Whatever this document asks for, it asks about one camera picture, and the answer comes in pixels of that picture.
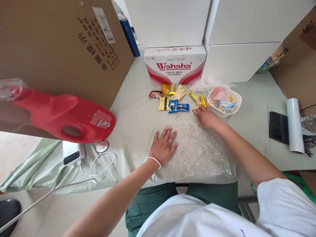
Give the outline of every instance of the floor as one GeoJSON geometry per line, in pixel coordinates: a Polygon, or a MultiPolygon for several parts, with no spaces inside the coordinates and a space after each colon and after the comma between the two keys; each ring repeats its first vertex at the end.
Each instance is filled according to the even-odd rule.
{"type": "MultiPolygon", "coordinates": [[[[0,132],[0,182],[11,170],[21,163],[32,151],[40,138],[25,135],[0,132]],[[12,153],[11,145],[16,144],[20,149],[12,153]]],[[[250,180],[245,175],[239,179],[238,195],[252,195],[250,180]]],[[[29,211],[19,222],[11,237],[59,237],[105,192],[109,189],[101,189],[87,193],[69,195],[51,195],[39,205],[29,211]]],[[[177,188],[179,193],[185,193],[186,188],[177,188]]],[[[48,189],[22,191],[0,195],[0,201],[8,198],[16,198],[25,209],[36,200],[45,195],[48,189]]],[[[258,204],[251,204],[250,208],[258,217],[258,204]]],[[[113,230],[111,237],[127,236],[124,217],[113,230]]]]}

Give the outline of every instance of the clear plastic wrap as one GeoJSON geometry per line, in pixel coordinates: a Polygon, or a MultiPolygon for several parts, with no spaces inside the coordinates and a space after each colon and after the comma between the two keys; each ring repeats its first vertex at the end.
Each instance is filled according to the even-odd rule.
{"type": "Polygon", "coordinates": [[[172,173],[163,173],[164,176],[169,176],[169,182],[189,176],[203,176],[207,179],[218,175],[232,175],[232,166],[229,163],[231,153],[213,130],[205,131],[199,123],[191,121],[172,121],[169,126],[172,131],[177,131],[173,143],[179,144],[174,156],[165,166],[172,173]]]}
{"type": "Polygon", "coordinates": [[[209,93],[214,87],[225,87],[227,89],[230,89],[232,86],[234,86],[232,83],[224,83],[220,80],[216,80],[211,76],[208,76],[206,78],[201,78],[197,80],[195,83],[193,83],[190,86],[190,90],[194,92],[207,92],[209,93]]]}

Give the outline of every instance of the white t-shirt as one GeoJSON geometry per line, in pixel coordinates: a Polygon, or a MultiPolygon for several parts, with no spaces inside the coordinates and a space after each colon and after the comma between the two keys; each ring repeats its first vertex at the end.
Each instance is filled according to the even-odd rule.
{"type": "Polygon", "coordinates": [[[137,237],[316,236],[316,206],[286,179],[259,184],[260,215],[253,224],[216,204],[186,195],[169,198],[146,220],[137,237]]]}

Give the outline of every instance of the snack wrapper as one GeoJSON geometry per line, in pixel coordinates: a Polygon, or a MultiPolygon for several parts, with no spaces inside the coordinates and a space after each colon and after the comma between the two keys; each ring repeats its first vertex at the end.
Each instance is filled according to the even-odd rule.
{"type": "Polygon", "coordinates": [[[180,100],[184,95],[185,95],[185,90],[187,89],[186,86],[183,85],[179,85],[177,90],[175,91],[175,94],[173,94],[172,96],[170,96],[169,100],[180,100]]]}
{"type": "Polygon", "coordinates": [[[178,112],[178,100],[170,100],[169,108],[170,108],[170,111],[169,111],[170,114],[178,112]]]}
{"type": "Polygon", "coordinates": [[[215,87],[212,100],[223,100],[226,96],[225,87],[215,87]]]}
{"type": "Polygon", "coordinates": [[[162,94],[175,94],[174,92],[175,84],[161,84],[162,94]]]}
{"type": "Polygon", "coordinates": [[[171,85],[161,84],[161,92],[162,94],[169,94],[171,90],[171,85]]]}
{"type": "Polygon", "coordinates": [[[200,99],[201,99],[201,102],[204,104],[204,106],[207,107],[204,96],[202,94],[200,94],[200,99]]]}
{"type": "Polygon", "coordinates": [[[160,97],[160,105],[158,110],[169,110],[169,100],[167,97],[160,97]]]}
{"type": "Polygon", "coordinates": [[[151,91],[149,93],[148,97],[152,97],[152,98],[160,98],[162,97],[162,92],[161,91],[151,91]]]}
{"type": "Polygon", "coordinates": [[[194,108],[192,111],[193,111],[197,116],[199,116],[198,113],[195,112],[196,109],[198,109],[198,107],[194,108]]]}
{"type": "Polygon", "coordinates": [[[230,114],[235,105],[236,103],[231,101],[219,100],[216,108],[220,111],[223,111],[224,113],[230,114]]]}
{"type": "Polygon", "coordinates": [[[178,104],[177,106],[178,111],[190,111],[190,106],[189,104],[178,104]]]}
{"type": "Polygon", "coordinates": [[[175,94],[175,92],[174,92],[175,84],[171,84],[170,86],[171,86],[171,88],[170,88],[169,94],[175,94]]]}
{"type": "Polygon", "coordinates": [[[192,98],[192,100],[194,100],[194,102],[198,106],[203,105],[203,103],[195,96],[195,94],[193,94],[193,91],[191,91],[188,95],[192,98]]]}

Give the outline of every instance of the hand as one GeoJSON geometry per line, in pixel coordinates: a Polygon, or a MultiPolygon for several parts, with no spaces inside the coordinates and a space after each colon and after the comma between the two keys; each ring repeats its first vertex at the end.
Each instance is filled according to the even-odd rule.
{"type": "Polygon", "coordinates": [[[161,134],[159,139],[158,139],[159,131],[156,132],[154,141],[152,143],[152,146],[149,152],[149,156],[156,157],[162,163],[165,163],[171,159],[175,150],[178,147],[178,143],[175,143],[172,146],[172,148],[170,148],[171,143],[172,143],[171,141],[173,141],[177,135],[177,131],[174,131],[173,134],[171,135],[171,138],[169,138],[171,131],[172,131],[171,127],[166,128],[161,134]]]}
{"type": "Polygon", "coordinates": [[[199,106],[195,110],[200,118],[202,127],[214,129],[222,124],[225,124],[215,113],[211,111],[209,107],[199,106]]]}

